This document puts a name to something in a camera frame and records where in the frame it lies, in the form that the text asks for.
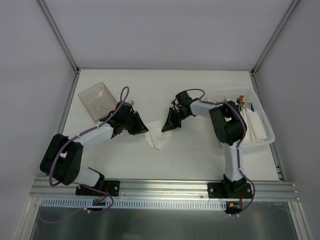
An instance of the dish rack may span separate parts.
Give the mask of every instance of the dish rack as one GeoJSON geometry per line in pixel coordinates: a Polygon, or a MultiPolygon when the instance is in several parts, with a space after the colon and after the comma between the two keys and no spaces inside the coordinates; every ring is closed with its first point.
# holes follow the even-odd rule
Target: dish rack
{"type": "Polygon", "coordinates": [[[239,96],[245,96],[245,104],[244,106],[247,106],[247,103],[251,103],[253,106],[254,111],[258,114],[261,123],[263,125],[264,131],[266,133],[266,139],[263,142],[252,142],[252,143],[243,143],[243,148],[249,148],[249,147],[258,147],[263,146],[267,144],[271,144],[275,141],[275,134],[274,131],[271,128],[271,125],[269,123],[269,120],[266,116],[266,113],[258,99],[257,94],[255,91],[250,87],[224,87],[219,88],[213,91],[208,91],[206,93],[206,97],[210,102],[218,101],[223,102],[224,100],[231,100],[235,103],[237,102],[237,99],[239,96]]]}

